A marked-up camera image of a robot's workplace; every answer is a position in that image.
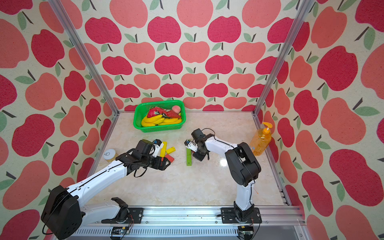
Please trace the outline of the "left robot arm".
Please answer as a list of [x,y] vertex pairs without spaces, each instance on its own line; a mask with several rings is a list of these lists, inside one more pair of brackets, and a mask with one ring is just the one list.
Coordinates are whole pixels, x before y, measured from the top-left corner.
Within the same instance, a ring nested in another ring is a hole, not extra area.
[[57,186],[51,190],[44,207],[41,220],[58,240],[73,235],[78,228],[88,224],[102,222],[107,224],[133,224],[134,214],[129,206],[120,198],[112,198],[109,202],[88,205],[99,192],[137,170],[152,168],[164,171],[171,162],[161,157],[164,147],[161,140],[140,140],[134,149],[116,157],[102,170],[70,185],[66,188]]

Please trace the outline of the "yellow block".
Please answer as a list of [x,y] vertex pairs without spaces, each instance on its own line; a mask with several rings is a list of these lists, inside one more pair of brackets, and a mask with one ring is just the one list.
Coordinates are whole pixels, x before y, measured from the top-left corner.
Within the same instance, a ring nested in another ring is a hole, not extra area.
[[162,147],[162,149],[161,149],[161,152],[160,152],[160,157],[165,157],[165,155],[166,155],[166,150],[167,150],[167,142],[162,142],[162,144],[161,144],[161,147]]
[[170,155],[171,153],[173,153],[173,152],[175,152],[175,151],[176,151],[176,148],[175,148],[175,147],[171,147],[171,148],[169,148],[169,149],[166,150],[166,153],[167,153],[168,155]]

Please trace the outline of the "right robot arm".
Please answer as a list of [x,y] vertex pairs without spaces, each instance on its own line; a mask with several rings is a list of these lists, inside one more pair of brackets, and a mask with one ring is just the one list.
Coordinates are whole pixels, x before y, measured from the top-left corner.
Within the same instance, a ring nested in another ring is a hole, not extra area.
[[237,195],[231,213],[221,216],[234,217],[239,223],[255,220],[257,211],[253,203],[253,186],[262,168],[247,143],[232,144],[217,138],[214,134],[205,135],[201,129],[192,133],[193,140],[186,140],[185,146],[193,152],[193,157],[202,161],[215,153],[227,161],[231,176],[237,185]]

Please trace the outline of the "red block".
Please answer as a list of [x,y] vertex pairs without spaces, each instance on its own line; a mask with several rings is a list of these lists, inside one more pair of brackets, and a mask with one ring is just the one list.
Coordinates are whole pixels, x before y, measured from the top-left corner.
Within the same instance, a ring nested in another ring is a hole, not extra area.
[[166,155],[166,158],[172,163],[175,159],[169,154]]

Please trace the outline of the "green block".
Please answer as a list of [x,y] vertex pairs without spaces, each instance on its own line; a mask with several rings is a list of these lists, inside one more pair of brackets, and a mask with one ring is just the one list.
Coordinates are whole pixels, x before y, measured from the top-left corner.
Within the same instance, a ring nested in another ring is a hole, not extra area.
[[192,158],[191,156],[187,156],[187,166],[191,166],[192,165]]
[[188,161],[191,159],[191,153],[192,151],[190,149],[186,149],[186,156]]

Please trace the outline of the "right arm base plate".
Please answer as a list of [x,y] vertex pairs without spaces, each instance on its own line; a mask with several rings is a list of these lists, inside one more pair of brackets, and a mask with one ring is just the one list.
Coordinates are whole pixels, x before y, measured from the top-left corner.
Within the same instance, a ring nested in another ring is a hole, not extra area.
[[231,208],[221,208],[217,215],[222,219],[223,224],[261,224],[262,217],[259,208],[249,208],[246,211]]

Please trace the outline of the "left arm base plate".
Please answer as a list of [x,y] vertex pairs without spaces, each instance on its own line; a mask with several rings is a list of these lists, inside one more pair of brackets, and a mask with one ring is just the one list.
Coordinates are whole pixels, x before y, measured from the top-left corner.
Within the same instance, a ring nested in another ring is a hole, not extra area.
[[126,208],[119,210],[113,219],[102,220],[103,224],[140,224],[143,218],[144,208]]

